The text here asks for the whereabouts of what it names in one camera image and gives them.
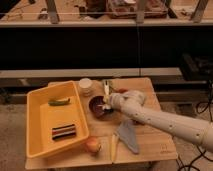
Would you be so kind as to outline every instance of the small container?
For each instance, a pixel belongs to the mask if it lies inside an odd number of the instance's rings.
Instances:
[[[89,78],[82,78],[79,83],[81,92],[84,96],[90,96],[92,94],[92,80]]]

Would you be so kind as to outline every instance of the toy food item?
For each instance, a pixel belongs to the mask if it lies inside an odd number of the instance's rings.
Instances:
[[[70,98],[67,100],[49,100],[48,103],[50,106],[64,106],[70,103]]]
[[[73,136],[76,136],[75,124],[52,128],[53,140],[58,140],[64,137],[73,137]]]
[[[96,136],[89,137],[85,142],[85,149],[92,155],[96,155],[101,149],[101,142]]]

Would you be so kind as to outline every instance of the orange object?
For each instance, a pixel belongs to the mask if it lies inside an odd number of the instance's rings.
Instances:
[[[50,100],[65,100],[50,106]],[[52,128],[75,124],[76,136],[52,140]],[[81,144],[89,136],[85,114],[73,81],[55,84],[27,94],[27,157],[47,157]]]

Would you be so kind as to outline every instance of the tray rim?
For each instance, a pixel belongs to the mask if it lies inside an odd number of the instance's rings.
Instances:
[[[54,88],[54,87],[57,87],[57,86],[62,86],[64,84],[73,84],[74,91],[76,92],[76,98],[79,101],[80,112],[83,114],[83,118],[82,119],[83,119],[83,123],[84,123],[84,126],[85,126],[85,136],[83,136],[77,142],[70,143],[68,145],[65,144],[63,146],[60,146],[60,148],[58,148],[58,149],[50,149],[50,150],[42,151],[42,152],[39,152],[39,153],[36,153],[36,154],[30,154],[30,152],[29,152],[29,147],[30,147],[30,145],[29,145],[29,124],[30,124],[29,123],[29,112],[30,112],[30,109],[29,109],[29,97],[31,96],[31,94],[34,94],[34,93],[49,89],[50,87]],[[80,97],[79,97],[79,92],[78,92],[78,89],[76,87],[75,81],[59,82],[59,83],[56,83],[56,84],[53,84],[53,85],[49,85],[47,87],[42,87],[42,88],[39,88],[39,89],[32,90],[32,91],[28,92],[27,93],[27,118],[26,118],[26,122],[27,122],[27,124],[26,124],[26,153],[27,153],[27,157],[28,158],[48,157],[48,156],[54,155],[56,153],[59,153],[59,152],[64,151],[66,149],[69,149],[71,146],[74,146],[77,143],[81,143],[82,141],[86,140],[89,137],[89,134],[90,134],[89,133],[87,119],[86,119],[86,115],[85,115],[85,112],[84,112],[84,109],[83,109],[83,105],[82,105]]]

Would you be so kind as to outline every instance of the small bowl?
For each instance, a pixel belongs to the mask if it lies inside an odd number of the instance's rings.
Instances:
[[[113,112],[113,109],[103,109],[103,105],[105,105],[103,98],[104,96],[95,96],[89,102],[89,108],[96,118]]]

